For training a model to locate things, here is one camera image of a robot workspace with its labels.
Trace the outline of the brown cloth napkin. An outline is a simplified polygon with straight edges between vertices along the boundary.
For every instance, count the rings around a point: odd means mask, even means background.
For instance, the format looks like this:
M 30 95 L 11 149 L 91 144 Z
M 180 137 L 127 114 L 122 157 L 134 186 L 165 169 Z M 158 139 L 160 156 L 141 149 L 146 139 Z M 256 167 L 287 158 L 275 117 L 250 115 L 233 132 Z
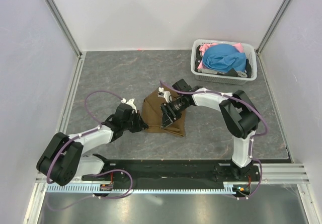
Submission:
M 184 137 L 185 131 L 185 119 L 186 110 L 182 112 L 182 117 L 165 129 L 161 129 L 162 123 L 162 110 L 161 104 L 165 103 L 164 98 L 158 97 L 158 89 L 154 90 L 148 95 L 142 104 L 141 117 L 143 121 L 148 125 L 146 132 L 148 133 L 169 133 L 175 136 Z

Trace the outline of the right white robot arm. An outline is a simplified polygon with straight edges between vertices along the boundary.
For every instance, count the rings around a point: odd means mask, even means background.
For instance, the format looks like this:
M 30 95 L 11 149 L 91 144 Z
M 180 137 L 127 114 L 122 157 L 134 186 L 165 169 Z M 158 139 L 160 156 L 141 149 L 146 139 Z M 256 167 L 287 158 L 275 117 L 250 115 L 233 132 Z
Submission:
M 202 86 L 191 87 L 184 79 L 172 85 L 172 91 L 178 93 L 174 99 L 165 84 L 158 88 L 158 96 L 165 99 L 162 111 L 162 129 L 178 121 L 183 111 L 190 106 L 207 107 L 221 112 L 228 131 L 233 136 L 233 154 L 230 174 L 235 180 L 243 180 L 253 165 L 250 141 L 260 122 L 255 107 L 244 91 L 234 93 L 213 93 Z

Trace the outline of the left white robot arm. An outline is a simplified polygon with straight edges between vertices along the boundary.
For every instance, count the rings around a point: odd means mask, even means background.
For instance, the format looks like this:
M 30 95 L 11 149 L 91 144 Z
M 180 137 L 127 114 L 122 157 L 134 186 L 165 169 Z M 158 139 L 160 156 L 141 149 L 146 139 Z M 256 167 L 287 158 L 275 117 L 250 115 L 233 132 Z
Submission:
M 50 184 L 67 185 L 74 177 L 93 174 L 99 180 L 110 176 L 110 167 L 99 157 L 83 154 L 119 139 L 125 131 L 148 129 L 137 110 L 134 99 L 123 99 L 114 114 L 95 128 L 77 134 L 56 133 L 36 164 L 36 169 Z

